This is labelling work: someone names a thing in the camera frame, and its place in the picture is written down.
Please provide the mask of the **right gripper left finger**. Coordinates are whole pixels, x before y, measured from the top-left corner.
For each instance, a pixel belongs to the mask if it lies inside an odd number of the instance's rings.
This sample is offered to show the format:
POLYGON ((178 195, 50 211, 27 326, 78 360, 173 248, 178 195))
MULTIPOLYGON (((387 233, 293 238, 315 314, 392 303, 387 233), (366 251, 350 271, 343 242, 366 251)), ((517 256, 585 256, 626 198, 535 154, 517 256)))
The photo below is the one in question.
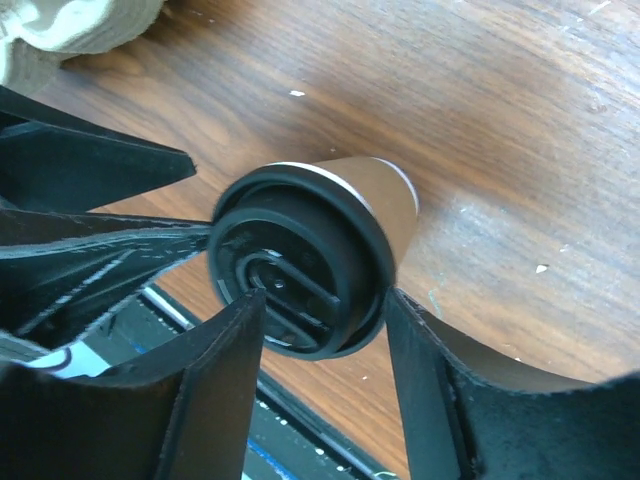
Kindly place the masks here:
POLYGON ((99 376, 1 366, 5 479, 238 479, 264 335, 253 291, 99 376))

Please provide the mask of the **black coffee cup lid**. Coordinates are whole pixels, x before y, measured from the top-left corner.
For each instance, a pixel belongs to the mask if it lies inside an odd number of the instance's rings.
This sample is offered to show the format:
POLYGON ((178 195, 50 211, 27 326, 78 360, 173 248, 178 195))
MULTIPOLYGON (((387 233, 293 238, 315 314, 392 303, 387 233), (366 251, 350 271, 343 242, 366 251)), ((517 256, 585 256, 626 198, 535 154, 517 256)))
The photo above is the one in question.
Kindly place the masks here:
POLYGON ((390 243, 363 194, 294 162, 255 169, 222 193, 207 260, 225 304, 264 292, 265 347, 307 361, 368 345, 396 279, 390 243))

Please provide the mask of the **brown paper coffee cup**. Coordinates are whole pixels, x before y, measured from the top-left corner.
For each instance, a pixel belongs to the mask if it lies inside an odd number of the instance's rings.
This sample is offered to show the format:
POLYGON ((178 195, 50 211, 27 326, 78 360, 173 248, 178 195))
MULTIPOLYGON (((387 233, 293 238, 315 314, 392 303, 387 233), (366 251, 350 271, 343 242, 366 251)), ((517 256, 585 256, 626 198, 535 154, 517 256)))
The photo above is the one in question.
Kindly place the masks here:
POLYGON ((276 162, 313 172, 354 196, 384 232, 399 265, 407 253, 420 211, 417 191, 396 164, 377 157, 348 157, 318 163, 276 162))

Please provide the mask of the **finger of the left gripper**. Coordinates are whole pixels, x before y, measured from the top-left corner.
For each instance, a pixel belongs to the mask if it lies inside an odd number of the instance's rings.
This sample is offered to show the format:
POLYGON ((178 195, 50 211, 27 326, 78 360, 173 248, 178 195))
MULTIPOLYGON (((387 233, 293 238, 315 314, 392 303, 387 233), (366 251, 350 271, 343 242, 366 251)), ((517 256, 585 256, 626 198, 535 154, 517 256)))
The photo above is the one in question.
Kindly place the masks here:
POLYGON ((207 222, 1 212, 1 336, 34 350, 85 337, 208 245, 207 222))
POLYGON ((1 89, 1 206, 83 213, 196 174, 190 156, 1 89))

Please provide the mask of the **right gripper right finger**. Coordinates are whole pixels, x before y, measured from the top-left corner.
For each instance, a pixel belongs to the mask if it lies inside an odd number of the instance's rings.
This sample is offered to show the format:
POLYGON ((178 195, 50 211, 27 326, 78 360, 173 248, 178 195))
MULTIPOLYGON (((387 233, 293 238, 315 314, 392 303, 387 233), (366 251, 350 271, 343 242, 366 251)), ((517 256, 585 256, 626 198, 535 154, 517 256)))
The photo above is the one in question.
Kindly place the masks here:
POLYGON ((635 479, 639 375, 588 383, 521 363, 400 290, 384 316, 414 479, 635 479))

